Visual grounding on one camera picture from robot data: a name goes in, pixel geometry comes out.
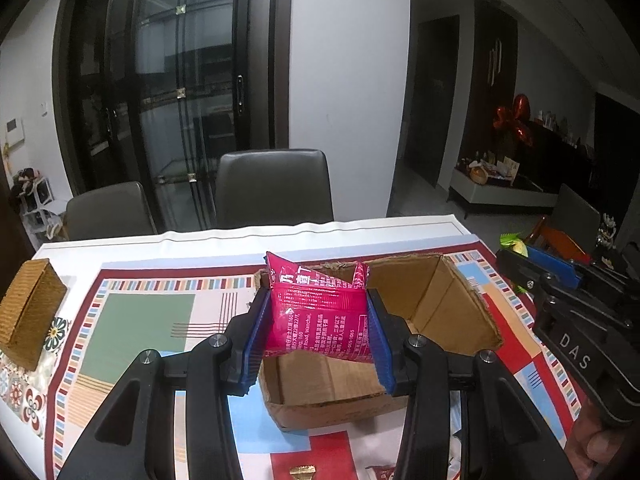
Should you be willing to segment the right hand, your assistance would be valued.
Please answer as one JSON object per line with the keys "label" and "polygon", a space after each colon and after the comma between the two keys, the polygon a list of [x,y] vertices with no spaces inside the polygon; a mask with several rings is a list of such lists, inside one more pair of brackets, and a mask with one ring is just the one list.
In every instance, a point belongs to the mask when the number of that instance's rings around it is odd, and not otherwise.
{"label": "right hand", "polygon": [[627,430],[606,429],[598,408],[589,399],[582,402],[582,409],[565,445],[565,453],[576,478],[590,479],[599,466],[607,465],[627,434]]}

